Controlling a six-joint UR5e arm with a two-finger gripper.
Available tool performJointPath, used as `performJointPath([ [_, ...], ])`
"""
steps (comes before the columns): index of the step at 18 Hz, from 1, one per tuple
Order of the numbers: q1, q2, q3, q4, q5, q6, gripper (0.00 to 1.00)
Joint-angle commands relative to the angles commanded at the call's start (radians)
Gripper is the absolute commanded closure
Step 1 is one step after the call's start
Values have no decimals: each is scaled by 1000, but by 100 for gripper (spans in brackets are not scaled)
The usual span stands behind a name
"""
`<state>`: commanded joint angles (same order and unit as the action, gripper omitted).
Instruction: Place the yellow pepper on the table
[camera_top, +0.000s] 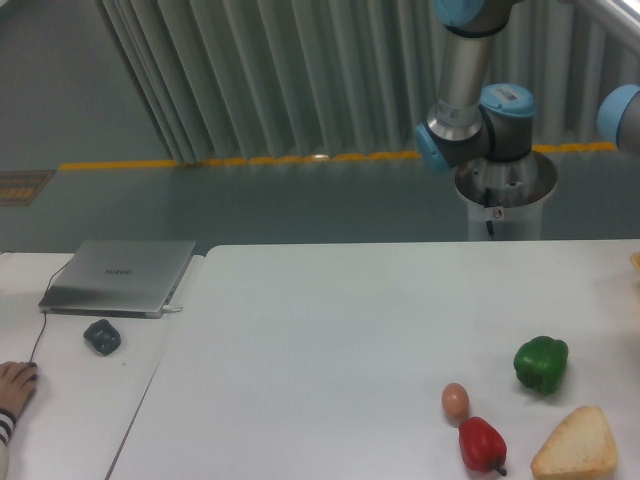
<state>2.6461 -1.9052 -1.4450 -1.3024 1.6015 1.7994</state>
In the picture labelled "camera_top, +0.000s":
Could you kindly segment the striped sleeve forearm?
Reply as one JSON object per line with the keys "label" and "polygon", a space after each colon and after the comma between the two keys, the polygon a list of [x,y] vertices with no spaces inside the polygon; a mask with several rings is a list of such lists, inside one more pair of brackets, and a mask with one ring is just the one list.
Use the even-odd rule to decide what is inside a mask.
{"label": "striped sleeve forearm", "polygon": [[0,480],[5,480],[9,464],[9,448],[15,428],[15,417],[6,410],[0,412]]}

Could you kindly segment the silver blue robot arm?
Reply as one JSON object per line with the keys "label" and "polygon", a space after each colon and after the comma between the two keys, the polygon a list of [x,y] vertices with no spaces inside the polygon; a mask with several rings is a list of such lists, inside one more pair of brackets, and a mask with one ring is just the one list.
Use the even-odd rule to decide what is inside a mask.
{"label": "silver blue robot arm", "polygon": [[[433,170],[449,170],[478,158],[521,160],[532,150],[534,101],[525,88],[482,88],[494,36],[521,1],[434,1],[447,29],[437,101],[415,128],[415,144]],[[639,55],[639,6],[631,1],[576,1],[576,6]],[[639,86],[616,88],[597,114],[600,135],[639,156]]]}

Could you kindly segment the person's hand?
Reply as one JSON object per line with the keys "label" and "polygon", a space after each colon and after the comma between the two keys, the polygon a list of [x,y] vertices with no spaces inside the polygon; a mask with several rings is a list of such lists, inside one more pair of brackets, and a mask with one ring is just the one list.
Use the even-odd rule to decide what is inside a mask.
{"label": "person's hand", "polygon": [[1,410],[8,411],[15,419],[21,416],[37,385],[37,380],[28,382],[28,363],[9,361],[1,364]]}

